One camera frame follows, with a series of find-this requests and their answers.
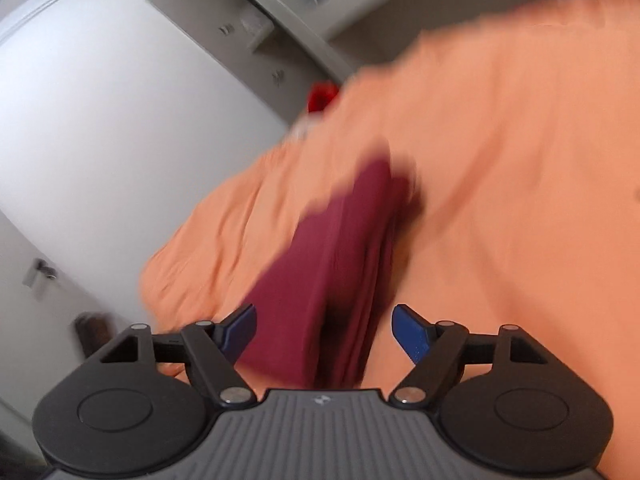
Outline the dark red garment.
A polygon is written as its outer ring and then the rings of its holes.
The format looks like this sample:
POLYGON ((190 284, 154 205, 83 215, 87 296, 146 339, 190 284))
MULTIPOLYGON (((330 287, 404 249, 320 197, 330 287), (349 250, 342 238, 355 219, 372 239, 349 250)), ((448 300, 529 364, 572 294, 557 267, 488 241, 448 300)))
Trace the dark red garment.
POLYGON ((350 190, 299 222, 290 246, 245 297, 256 308, 257 330, 240 359, 244 370, 304 389, 360 382, 411 194, 409 178, 379 158, 350 190))

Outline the orange duvet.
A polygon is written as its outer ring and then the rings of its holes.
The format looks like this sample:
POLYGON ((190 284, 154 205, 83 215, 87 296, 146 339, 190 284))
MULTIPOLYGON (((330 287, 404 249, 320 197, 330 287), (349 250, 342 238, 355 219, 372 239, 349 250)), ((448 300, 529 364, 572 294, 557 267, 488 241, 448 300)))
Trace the orange duvet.
POLYGON ((389 154, 422 192, 392 299, 521 325, 603 396, 600 467, 639 474, 639 0, 539 0, 422 35, 304 136, 213 190, 145 265, 162 332, 220 320, 296 224, 389 154))

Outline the red pillow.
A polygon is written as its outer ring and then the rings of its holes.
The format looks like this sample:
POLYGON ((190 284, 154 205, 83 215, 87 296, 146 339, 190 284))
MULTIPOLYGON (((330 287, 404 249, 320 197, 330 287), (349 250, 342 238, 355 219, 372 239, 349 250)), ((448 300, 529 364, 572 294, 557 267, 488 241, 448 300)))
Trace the red pillow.
POLYGON ((315 82, 308 93, 306 111, 309 114, 322 113, 338 96, 341 88, 332 81, 315 82))

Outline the grey built-in cabinet unit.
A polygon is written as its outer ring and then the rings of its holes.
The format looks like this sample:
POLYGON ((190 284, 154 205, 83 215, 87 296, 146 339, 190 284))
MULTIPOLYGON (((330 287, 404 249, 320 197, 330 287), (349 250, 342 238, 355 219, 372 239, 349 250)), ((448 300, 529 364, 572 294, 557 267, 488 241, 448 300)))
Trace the grey built-in cabinet unit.
POLYGON ((281 118, 327 76, 390 62, 427 29, 532 0, 153 0, 154 6, 281 118))

